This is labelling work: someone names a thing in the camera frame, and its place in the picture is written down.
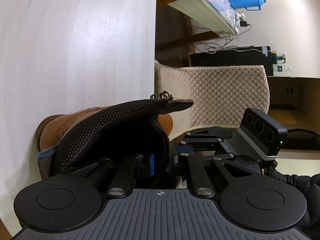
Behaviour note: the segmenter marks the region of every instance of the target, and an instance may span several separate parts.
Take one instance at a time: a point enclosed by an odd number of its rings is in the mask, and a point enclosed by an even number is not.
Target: wooden tabletop
[[[0,217],[40,179],[45,117],[154,92],[156,0],[0,0]]]

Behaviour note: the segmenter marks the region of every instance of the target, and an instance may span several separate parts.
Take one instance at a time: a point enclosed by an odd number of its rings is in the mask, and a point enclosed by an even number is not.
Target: metal screw
[[[212,189],[210,189],[208,187],[201,187],[201,188],[198,188],[197,192],[200,195],[208,196],[208,195],[212,194]]]
[[[109,190],[109,194],[113,196],[120,196],[124,193],[124,189],[120,187],[113,187]]]

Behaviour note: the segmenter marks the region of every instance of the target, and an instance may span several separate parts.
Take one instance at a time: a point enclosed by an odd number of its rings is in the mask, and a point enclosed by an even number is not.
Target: water bottle
[[[245,8],[247,11],[260,11],[262,4],[267,0],[229,0],[234,9]],[[248,9],[250,7],[258,7],[258,9]]]
[[[286,72],[291,70],[291,67],[282,66],[282,65],[273,65],[273,72]]]

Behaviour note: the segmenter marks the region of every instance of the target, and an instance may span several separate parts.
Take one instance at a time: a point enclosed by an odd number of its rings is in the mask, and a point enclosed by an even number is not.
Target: black mesh fabric
[[[89,116],[75,127],[73,127],[62,139],[59,144],[58,151],[52,162],[52,175],[62,173],[75,162],[83,157],[86,148],[94,143],[99,137],[101,129],[105,129],[109,125],[131,120],[139,116],[153,117],[158,109],[164,108],[169,104],[165,100],[145,99],[126,102],[116,106],[106,108],[96,114]],[[166,137],[166,144],[169,140],[160,125],[156,125],[157,130]]]

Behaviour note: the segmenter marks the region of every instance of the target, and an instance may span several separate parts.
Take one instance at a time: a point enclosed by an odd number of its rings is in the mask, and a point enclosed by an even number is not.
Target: camera lens
[[[268,142],[272,142],[274,138],[275,138],[275,134],[273,133],[272,130],[266,131],[266,140]]]
[[[258,119],[255,123],[254,123],[254,129],[257,133],[262,133],[263,129],[264,129],[264,123],[263,121],[261,121],[260,119]]]
[[[252,114],[247,114],[246,120],[247,120],[247,123],[252,123],[253,115]]]

